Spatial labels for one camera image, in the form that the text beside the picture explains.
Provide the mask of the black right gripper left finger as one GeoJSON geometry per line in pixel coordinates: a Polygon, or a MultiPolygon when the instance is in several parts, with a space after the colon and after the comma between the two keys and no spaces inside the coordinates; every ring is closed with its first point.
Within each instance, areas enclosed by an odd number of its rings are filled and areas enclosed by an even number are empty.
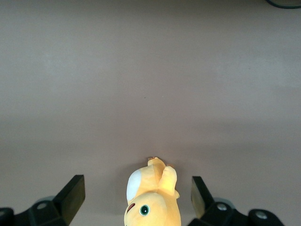
{"type": "Polygon", "coordinates": [[[15,226],[68,226],[85,200],[84,175],[75,175],[54,197],[14,216],[15,226]]]}

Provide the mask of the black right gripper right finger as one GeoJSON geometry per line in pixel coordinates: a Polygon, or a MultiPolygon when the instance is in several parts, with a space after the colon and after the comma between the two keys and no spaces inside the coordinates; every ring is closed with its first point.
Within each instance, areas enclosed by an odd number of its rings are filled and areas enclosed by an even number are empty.
{"type": "Polygon", "coordinates": [[[237,211],[227,199],[213,198],[202,177],[193,176],[191,203],[196,217],[190,226],[248,226],[248,216],[237,211]]]}

